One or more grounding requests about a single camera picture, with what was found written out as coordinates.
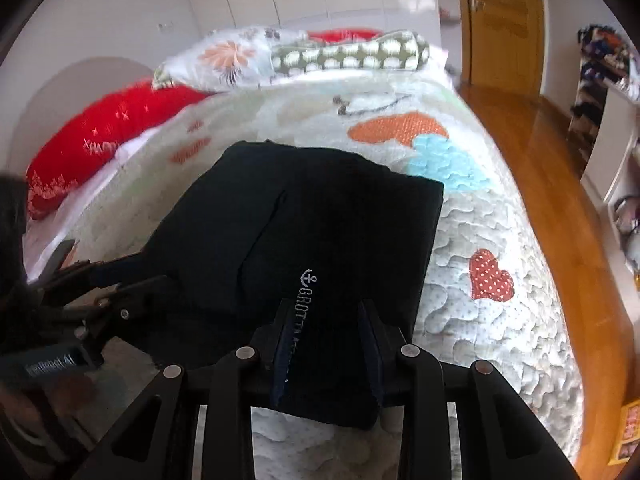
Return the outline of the person left hand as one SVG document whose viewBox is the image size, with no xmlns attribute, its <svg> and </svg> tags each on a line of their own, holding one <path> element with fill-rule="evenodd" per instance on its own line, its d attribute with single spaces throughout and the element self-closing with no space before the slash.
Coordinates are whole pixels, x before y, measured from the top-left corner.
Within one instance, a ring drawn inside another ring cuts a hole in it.
<svg viewBox="0 0 640 480">
<path fill-rule="evenodd" d="M 96 386 L 86 375 L 48 384 L 1 382 L 1 422 L 14 443 L 46 462 L 85 456 L 94 443 L 77 423 L 78 413 L 96 400 Z"/>
</svg>

